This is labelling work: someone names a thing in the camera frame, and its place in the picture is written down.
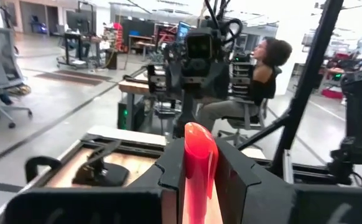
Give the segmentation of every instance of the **gray floor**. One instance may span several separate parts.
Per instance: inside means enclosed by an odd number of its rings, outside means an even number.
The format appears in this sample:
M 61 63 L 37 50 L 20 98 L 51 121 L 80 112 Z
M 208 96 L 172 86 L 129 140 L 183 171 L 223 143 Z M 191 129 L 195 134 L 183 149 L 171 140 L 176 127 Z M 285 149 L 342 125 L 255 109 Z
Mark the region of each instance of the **gray floor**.
M 15 100 L 17 105 L 30 107 L 34 117 L 29 119 L 25 113 L 14 112 L 12 115 L 17 123 L 16 129 L 8 129 L 7 123 L 0 119 L 0 152 L 26 139 L 25 144 L 0 159 L 0 183 L 24 186 L 23 166 L 29 157 L 57 157 L 93 125 L 116 127 L 117 102 L 122 94 L 114 86 L 124 74 L 132 73 L 143 64 L 139 57 L 133 56 L 125 71 L 100 72 L 100 75 L 111 77 L 112 80 L 94 87 L 35 77 L 40 73 L 58 70 L 55 58 L 63 50 L 57 47 L 57 41 L 36 36 L 17 38 L 21 52 L 18 64 L 28 77 L 27 83 L 32 87 L 32 93 Z M 124 57 L 119 56 L 118 66 L 123 65 Z M 105 94 L 95 97 L 105 90 L 108 90 Z M 286 95 L 269 102 L 271 113 L 266 120 L 268 124 L 284 112 L 292 96 L 293 93 L 288 91 Z M 92 98 L 94 100 L 86 105 L 85 102 Z M 329 152 L 337 149 L 343 138 L 344 117 L 344 107 L 337 101 L 311 97 L 292 148 L 293 161 L 310 165 L 329 161 Z M 215 131 L 219 129 L 232 130 L 226 121 L 216 123 Z M 280 134 L 281 130 L 258 143 L 268 158 L 274 155 Z M 356 170 L 362 175 L 362 166 Z M 0 205 L 12 196 L 0 192 Z

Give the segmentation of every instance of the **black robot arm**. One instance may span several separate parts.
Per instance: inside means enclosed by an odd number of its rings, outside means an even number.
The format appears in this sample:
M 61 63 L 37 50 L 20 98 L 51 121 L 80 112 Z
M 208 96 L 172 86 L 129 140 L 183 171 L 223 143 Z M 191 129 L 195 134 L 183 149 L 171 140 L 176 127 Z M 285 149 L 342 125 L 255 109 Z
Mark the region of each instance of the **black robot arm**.
M 341 78 L 341 90 L 346 97 L 346 135 L 340 149 L 330 153 L 333 162 L 329 173 L 339 183 L 351 184 L 353 166 L 362 164 L 362 70 L 348 72 Z

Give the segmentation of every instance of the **computer monitor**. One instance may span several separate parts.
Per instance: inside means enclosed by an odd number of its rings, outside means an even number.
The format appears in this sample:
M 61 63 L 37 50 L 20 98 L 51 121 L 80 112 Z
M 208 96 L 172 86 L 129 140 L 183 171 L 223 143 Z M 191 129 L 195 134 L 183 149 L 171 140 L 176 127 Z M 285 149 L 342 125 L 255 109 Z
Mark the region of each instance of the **computer monitor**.
M 68 12 L 67 23 L 70 29 L 79 30 L 81 34 L 90 33 L 90 20 L 81 12 Z
M 191 29 L 191 26 L 186 22 L 179 22 L 179 28 L 177 30 L 177 35 L 175 36 L 176 42 L 183 42 L 185 36 L 187 35 L 188 31 Z

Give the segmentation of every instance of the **black handle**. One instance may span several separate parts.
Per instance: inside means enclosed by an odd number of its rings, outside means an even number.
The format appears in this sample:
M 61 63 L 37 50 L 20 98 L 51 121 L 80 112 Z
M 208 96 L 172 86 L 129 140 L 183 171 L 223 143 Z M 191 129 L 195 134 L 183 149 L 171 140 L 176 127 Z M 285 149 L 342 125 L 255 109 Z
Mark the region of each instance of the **black handle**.
M 61 165 L 61 161 L 48 156 L 37 156 L 28 159 L 25 163 L 26 183 L 29 183 L 39 175 L 39 166 L 49 166 L 51 169 L 57 169 Z

